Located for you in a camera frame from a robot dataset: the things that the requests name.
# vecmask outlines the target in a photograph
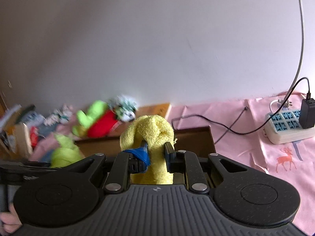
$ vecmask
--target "black cable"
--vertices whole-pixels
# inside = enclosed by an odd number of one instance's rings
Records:
[[[239,118],[241,118],[243,112],[245,112],[245,111],[247,111],[247,110],[248,110],[248,107],[245,106],[244,109],[241,111],[240,115],[239,115],[239,116],[236,118],[236,120],[231,124],[230,128],[232,128],[232,126],[239,120]],[[216,145],[216,144],[226,135],[226,133],[228,133],[228,132],[229,132],[229,130],[226,130],[226,131],[223,133],[223,135],[220,136],[217,141],[215,141],[215,145]]]
[[[180,120],[180,119],[189,118],[189,117],[200,117],[200,118],[203,118],[203,119],[205,119],[205,120],[207,120],[207,121],[209,121],[209,122],[212,122],[212,123],[221,125],[221,126],[225,127],[226,129],[228,129],[229,131],[233,132],[234,134],[237,134],[237,135],[247,135],[247,134],[251,134],[251,133],[253,133],[253,132],[256,132],[257,130],[260,130],[263,126],[265,126],[265,125],[267,124],[267,122],[268,122],[274,115],[276,115],[278,112],[280,112],[280,110],[283,108],[284,104],[287,102],[287,100],[288,100],[289,97],[291,96],[291,94],[292,94],[292,92],[294,91],[294,89],[296,88],[296,86],[300,83],[300,81],[302,81],[302,80],[304,80],[304,79],[306,79],[306,80],[308,81],[308,94],[309,94],[309,93],[310,93],[309,80],[308,80],[307,77],[303,77],[303,78],[299,79],[299,80],[295,83],[295,85],[293,86],[293,88],[290,90],[289,95],[286,97],[285,100],[283,100],[283,102],[282,102],[281,106],[279,107],[279,109],[278,109],[273,115],[271,115],[260,127],[258,127],[257,129],[254,129],[254,130],[252,130],[252,131],[244,132],[244,133],[242,133],[242,132],[236,132],[236,131],[232,130],[231,128],[229,128],[228,126],[226,126],[226,125],[224,125],[224,124],[222,124],[222,123],[220,123],[220,122],[210,120],[210,119],[208,119],[208,118],[206,118],[206,117],[204,117],[203,115],[200,115],[200,114],[191,114],[191,115],[187,115],[187,116],[182,116],[182,117],[174,118],[174,119],[172,119],[172,121],[171,121],[172,127],[173,127],[173,129],[175,129],[175,128],[174,128],[174,124],[173,124],[174,121],[177,121],[177,120]]]

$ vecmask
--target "power strip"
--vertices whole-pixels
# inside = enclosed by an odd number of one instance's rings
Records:
[[[286,110],[274,115],[265,126],[269,140],[274,144],[283,144],[315,136],[315,127],[303,129],[299,123],[300,109]]]

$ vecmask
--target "round black joint cover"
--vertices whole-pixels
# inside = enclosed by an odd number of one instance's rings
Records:
[[[289,183],[253,171],[230,173],[215,189],[220,210],[237,222],[270,227],[291,222],[300,205],[300,195]]]
[[[98,200],[98,190],[83,174],[54,172],[25,183],[14,206],[22,223],[53,228],[82,220]]]

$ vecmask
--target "yellow towel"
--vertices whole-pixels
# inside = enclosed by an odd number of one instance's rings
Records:
[[[148,143],[151,165],[144,174],[133,174],[134,184],[172,184],[173,174],[168,173],[164,158],[164,144],[174,146],[174,131],[171,125],[161,116],[142,116],[137,118],[120,136],[122,150],[138,148],[142,140]]]

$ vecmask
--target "neon green stuffed toy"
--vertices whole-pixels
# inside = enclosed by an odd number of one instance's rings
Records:
[[[86,114],[80,110],[77,112],[77,118],[80,125],[72,128],[72,133],[82,137],[86,131],[106,112],[108,105],[106,102],[96,100],[88,109]]]
[[[55,149],[51,155],[51,167],[62,168],[83,159],[78,146],[73,140],[61,134],[55,134],[60,147]]]

